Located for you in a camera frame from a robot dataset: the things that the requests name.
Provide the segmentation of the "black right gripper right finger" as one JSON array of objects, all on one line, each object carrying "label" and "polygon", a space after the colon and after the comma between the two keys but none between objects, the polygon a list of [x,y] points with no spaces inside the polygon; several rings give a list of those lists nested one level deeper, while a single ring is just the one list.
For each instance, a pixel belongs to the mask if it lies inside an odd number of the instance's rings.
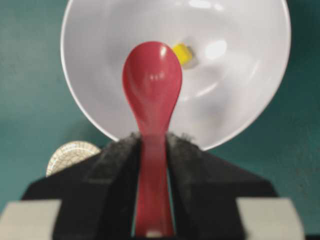
[{"label": "black right gripper right finger", "polygon": [[183,240],[302,240],[287,197],[267,179],[166,136],[176,234]]}]

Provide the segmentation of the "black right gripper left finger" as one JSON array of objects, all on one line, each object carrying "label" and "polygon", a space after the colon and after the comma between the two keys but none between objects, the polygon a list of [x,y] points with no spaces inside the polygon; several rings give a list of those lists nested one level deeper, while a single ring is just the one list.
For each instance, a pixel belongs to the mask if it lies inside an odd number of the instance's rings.
[{"label": "black right gripper left finger", "polygon": [[0,217],[3,240],[129,240],[140,136],[133,133],[31,183]]}]

